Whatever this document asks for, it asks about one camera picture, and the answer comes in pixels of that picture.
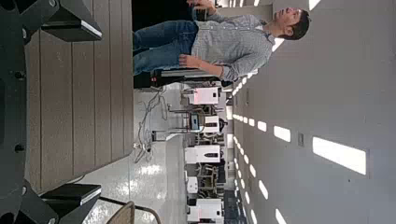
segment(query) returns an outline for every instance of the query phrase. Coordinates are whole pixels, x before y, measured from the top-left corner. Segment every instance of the jeans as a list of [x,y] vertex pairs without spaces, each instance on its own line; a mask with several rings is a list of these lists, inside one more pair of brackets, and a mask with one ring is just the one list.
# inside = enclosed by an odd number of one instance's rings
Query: jeans
[[133,32],[134,51],[149,49],[134,56],[134,75],[179,68],[178,56],[191,54],[197,33],[193,21],[166,21]]

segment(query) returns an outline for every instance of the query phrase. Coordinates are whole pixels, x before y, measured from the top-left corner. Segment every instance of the man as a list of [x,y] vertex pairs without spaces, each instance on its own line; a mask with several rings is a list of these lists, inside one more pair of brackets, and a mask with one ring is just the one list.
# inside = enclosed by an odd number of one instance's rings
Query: man
[[207,9],[207,21],[166,21],[133,33],[134,50],[150,48],[134,56],[135,75],[187,67],[235,81],[268,62],[275,37],[297,40],[309,28],[308,12],[298,8],[266,23],[252,15],[222,17],[210,0],[187,3]]

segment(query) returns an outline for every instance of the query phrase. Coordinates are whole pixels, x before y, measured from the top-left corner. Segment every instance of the gray button-up shirt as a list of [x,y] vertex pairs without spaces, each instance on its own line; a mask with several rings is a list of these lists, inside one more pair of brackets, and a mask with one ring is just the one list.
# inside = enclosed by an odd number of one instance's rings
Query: gray button-up shirt
[[274,37],[256,29],[264,21],[252,15],[223,17],[218,12],[207,21],[196,21],[198,34],[191,55],[223,66],[223,77],[235,81],[265,65],[275,44]]

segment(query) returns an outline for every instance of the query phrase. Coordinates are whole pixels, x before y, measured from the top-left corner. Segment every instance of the dark hair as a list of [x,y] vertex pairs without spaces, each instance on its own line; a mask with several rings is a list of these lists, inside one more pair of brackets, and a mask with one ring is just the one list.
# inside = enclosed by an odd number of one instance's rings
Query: dark hair
[[311,22],[309,13],[303,10],[300,21],[291,26],[293,29],[293,35],[281,35],[280,38],[284,38],[286,40],[299,40],[303,38],[303,36],[306,35],[306,32],[308,32],[309,22]]

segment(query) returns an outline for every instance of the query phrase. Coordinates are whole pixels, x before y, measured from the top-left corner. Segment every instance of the floor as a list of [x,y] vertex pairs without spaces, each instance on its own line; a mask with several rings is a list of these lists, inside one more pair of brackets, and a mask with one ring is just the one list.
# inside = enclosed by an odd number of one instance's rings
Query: floor
[[[163,94],[166,104],[180,105],[180,84],[170,85]],[[135,91],[134,93],[134,140],[138,142],[139,122],[145,114],[142,102],[148,102],[155,93]],[[160,106],[152,110],[147,119],[151,130],[167,130],[176,127],[179,119],[168,114],[162,118]],[[156,210],[163,223],[186,222],[186,190],[184,189],[183,135],[176,135],[167,142],[153,145],[153,156],[143,157],[135,163],[139,154],[135,150],[130,157],[110,164],[101,170],[86,175],[79,183],[102,185],[102,195],[123,202]],[[84,224],[106,223],[119,209],[118,206],[98,202],[84,221]],[[153,216],[137,212],[135,223],[156,223]]]

